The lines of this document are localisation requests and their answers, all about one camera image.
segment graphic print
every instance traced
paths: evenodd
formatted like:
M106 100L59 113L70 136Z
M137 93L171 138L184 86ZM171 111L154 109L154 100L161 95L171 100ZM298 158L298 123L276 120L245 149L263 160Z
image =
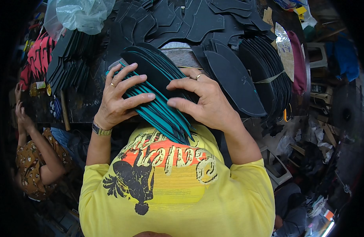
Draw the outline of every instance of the graphic print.
M181 192L180 195L190 202L184 204L183 208L187 208L201 198L205 190L203 186L217 179L215 159L204 149L173 143L157 130L145 132L113 160L114 175L108 174L104 178L103 187L108 189L109 196L118 198L119 195L130 201L136 199L135 211L139 215L148 212L148 203L152 201L154 208L163 208L161 203L153 200L157 194L162 198L162 195ZM194 192L194 196L189 199L190 192Z

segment workbench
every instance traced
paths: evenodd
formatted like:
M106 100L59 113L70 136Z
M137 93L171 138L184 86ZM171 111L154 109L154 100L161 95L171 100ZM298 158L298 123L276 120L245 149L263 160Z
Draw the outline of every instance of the workbench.
M175 6L183 6L184 0L171 0L175 3ZM257 0L258 12L262 18L264 15L264 9L268 7L272 8L273 22L278 22L286 31L294 31L298 36L301 44L304 46L304 53L306 55L306 68L307 68L307 89L306 92L300 96L297 94L292 94L291 106L292 106L292 116L304 116L307 115L310 101L310 91L311 91L311 76L310 67L308 59L307 44L304 38L303 29L298 19L298 15L294 12L288 12L279 7L273 0ZM106 20L104 31L108 29L110 19ZM192 52L188 49L169 49L168 56L170 55L186 55L185 60L180 60L180 57L175 61L177 66L191 66L199 65L196 59L193 58ZM97 55L94 60L93 65L90 68L90 73L88 76L88 81L86 83L86 88L83 93L75 92L73 88L68 89L65 92L67 113L70 123L91 123L93 121L94 115L99 109L100 103L102 101L102 95L105 85L105 68L104 55ZM27 114L37 123L56 123L61 122L61 120L56 120L55 117L50 113L50 101L53 100L47 94L42 94L37 97L29 97L29 93L23 93L24 107Z

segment gold watch strap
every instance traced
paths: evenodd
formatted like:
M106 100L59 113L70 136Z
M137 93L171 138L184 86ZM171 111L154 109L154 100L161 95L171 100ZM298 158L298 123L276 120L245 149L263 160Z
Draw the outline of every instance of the gold watch strap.
M101 129L96 123L95 121L93 121L93 131L98 134L99 136L107 136L107 135L110 135L112 133L112 129L110 130L103 130Z

